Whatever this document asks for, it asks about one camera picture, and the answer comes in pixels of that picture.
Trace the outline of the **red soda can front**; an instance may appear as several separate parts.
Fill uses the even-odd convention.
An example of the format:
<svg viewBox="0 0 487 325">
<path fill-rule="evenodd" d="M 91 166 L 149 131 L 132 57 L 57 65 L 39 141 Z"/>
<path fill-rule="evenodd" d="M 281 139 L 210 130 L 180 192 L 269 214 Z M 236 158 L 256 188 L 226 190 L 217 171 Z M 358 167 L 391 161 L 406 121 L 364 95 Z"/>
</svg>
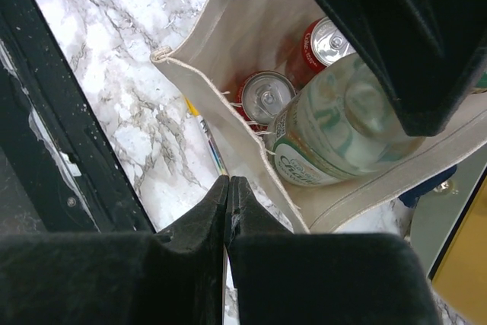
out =
<svg viewBox="0 0 487 325">
<path fill-rule="evenodd" d="M 308 26 L 291 51 L 285 76 L 300 90 L 325 68 L 353 53 L 353 46 L 328 17 L 318 19 Z"/>
</svg>

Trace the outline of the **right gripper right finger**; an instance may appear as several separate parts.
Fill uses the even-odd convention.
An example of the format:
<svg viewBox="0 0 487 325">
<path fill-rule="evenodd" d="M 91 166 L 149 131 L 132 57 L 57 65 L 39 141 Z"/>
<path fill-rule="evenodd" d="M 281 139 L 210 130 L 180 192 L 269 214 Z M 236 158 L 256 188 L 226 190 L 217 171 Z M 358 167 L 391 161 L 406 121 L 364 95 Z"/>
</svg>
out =
<svg viewBox="0 0 487 325">
<path fill-rule="evenodd" d="M 244 177 L 228 190 L 225 246 L 242 324 L 438 324 L 412 248 L 393 234 L 294 234 Z"/>
</svg>

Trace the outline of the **red soda can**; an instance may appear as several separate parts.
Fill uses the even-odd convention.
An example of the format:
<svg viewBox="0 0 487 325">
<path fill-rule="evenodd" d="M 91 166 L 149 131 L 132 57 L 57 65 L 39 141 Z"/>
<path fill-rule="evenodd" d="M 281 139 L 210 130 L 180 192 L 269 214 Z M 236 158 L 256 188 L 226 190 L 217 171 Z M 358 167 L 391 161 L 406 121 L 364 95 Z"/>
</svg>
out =
<svg viewBox="0 0 487 325">
<path fill-rule="evenodd" d="M 265 131 L 295 97 L 292 83 L 281 73 L 260 71 L 249 75 L 237 90 L 231 106 L 255 132 Z"/>
<path fill-rule="evenodd" d="M 318 19 L 308 26 L 291 51 L 285 76 L 300 90 L 325 68 L 353 53 L 353 46 L 328 17 Z"/>
</svg>

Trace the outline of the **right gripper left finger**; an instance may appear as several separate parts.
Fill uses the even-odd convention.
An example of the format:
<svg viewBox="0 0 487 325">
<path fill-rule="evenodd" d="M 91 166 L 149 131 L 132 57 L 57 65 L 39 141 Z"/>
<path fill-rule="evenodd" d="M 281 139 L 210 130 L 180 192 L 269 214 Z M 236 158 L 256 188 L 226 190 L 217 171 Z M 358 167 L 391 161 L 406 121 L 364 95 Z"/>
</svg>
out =
<svg viewBox="0 0 487 325">
<path fill-rule="evenodd" d="M 228 178 L 157 234 L 1 238 L 3 324 L 220 324 Z"/>
</svg>

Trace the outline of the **clear bottle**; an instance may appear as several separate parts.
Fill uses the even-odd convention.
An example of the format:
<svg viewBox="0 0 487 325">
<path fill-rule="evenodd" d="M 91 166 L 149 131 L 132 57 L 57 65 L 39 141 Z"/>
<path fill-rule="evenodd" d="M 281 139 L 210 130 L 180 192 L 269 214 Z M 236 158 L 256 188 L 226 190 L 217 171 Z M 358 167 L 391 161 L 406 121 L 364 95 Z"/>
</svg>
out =
<svg viewBox="0 0 487 325">
<path fill-rule="evenodd" d="M 316 75 L 271 122 L 265 143 L 281 178 L 325 186 L 376 173 L 415 152 L 374 73 L 357 53 Z"/>
</svg>

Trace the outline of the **beige canvas bag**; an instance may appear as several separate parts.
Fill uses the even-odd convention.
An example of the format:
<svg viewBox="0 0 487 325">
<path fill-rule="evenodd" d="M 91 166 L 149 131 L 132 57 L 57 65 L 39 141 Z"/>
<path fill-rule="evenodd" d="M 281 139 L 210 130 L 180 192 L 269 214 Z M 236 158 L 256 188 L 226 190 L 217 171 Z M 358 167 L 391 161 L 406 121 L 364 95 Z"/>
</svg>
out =
<svg viewBox="0 0 487 325">
<path fill-rule="evenodd" d="M 300 188 L 273 170 L 263 140 L 230 105 L 237 80 L 276 66 L 279 44 L 292 35 L 313 0 L 207 0 L 189 36 L 175 50 L 160 48 L 152 63 L 188 97 L 216 134 L 233 175 L 253 180 L 297 233 L 335 231 L 347 221 L 468 158 L 486 143 L 486 97 L 462 102 L 444 130 L 383 173 L 321 188 Z"/>
</svg>

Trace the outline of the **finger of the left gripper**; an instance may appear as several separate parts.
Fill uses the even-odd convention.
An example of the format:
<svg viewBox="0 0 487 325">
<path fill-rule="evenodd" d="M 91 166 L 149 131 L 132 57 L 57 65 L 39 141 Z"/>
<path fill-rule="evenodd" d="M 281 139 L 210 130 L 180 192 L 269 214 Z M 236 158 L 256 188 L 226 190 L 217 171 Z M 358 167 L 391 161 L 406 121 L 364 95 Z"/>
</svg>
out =
<svg viewBox="0 0 487 325">
<path fill-rule="evenodd" d="M 486 0 L 315 0 L 377 76 L 405 132 L 442 132 L 486 67 Z"/>
</svg>

